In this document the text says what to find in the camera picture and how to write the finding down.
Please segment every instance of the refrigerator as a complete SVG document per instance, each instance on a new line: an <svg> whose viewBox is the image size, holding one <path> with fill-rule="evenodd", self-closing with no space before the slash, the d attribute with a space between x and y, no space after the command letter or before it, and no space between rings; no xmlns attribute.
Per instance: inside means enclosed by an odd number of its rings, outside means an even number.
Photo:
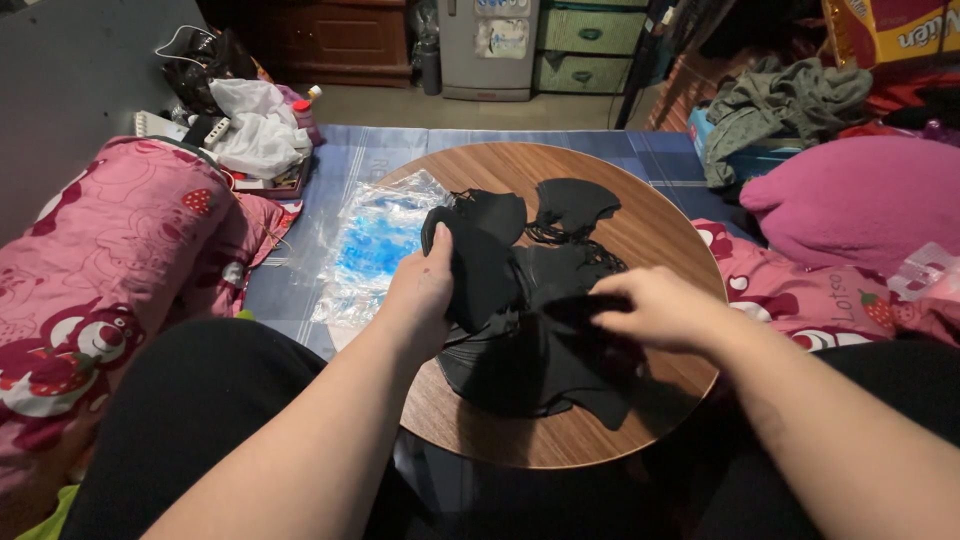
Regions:
<svg viewBox="0 0 960 540"><path fill-rule="evenodd" d="M540 0L439 0L443 97L528 101Z"/></svg>

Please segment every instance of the wall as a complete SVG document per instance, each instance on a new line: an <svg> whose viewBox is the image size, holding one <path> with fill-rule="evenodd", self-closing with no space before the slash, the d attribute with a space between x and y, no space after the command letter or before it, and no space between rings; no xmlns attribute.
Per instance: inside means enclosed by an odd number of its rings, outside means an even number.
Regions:
<svg viewBox="0 0 960 540"><path fill-rule="evenodd" d="M131 135L134 112L172 106L154 49L181 24L203 27L194 0L41 0L0 18L0 244Z"/></svg>

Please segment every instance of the left hand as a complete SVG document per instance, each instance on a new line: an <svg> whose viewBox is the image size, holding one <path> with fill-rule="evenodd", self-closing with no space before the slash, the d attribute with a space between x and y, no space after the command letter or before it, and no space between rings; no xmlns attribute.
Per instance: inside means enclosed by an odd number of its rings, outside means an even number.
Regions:
<svg viewBox="0 0 960 540"><path fill-rule="evenodd" d="M430 257L417 250L400 261L383 305L371 326L396 340L396 345L418 366L436 356L450 334L444 318L453 295L453 234L443 223L437 224Z"/></svg>

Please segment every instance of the hand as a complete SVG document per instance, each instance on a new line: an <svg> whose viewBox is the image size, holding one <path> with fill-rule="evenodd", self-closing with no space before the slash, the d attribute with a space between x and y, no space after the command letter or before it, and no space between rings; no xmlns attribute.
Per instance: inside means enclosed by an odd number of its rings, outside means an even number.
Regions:
<svg viewBox="0 0 960 540"><path fill-rule="evenodd" d="M610 276L590 294L626 297L629 313L606 311L593 324L643 344L672 352L705 354L736 313L664 266L639 268Z"/></svg>
<svg viewBox="0 0 960 540"><path fill-rule="evenodd" d="M430 257L417 250L400 261L371 322L384 336L396 340L400 352L418 366L439 354L450 334L444 314L453 294L452 256L453 235L439 223Z"/></svg>

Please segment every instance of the plastic bottle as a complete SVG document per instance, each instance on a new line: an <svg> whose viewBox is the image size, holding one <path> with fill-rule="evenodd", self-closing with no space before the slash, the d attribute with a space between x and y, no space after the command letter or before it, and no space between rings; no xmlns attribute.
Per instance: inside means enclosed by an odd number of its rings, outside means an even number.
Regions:
<svg viewBox="0 0 960 540"><path fill-rule="evenodd" d="M427 36L420 44L420 61L423 93L435 96L444 89L440 78L440 43L436 36Z"/></svg>
<svg viewBox="0 0 960 540"><path fill-rule="evenodd" d="M294 116L297 118L297 127L306 130L306 135L310 137L310 142L312 142L314 146L320 146L321 143L324 142L324 138L320 135L320 130L317 129L317 122L313 119L310 102L305 99L295 101L293 110Z"/></svg>

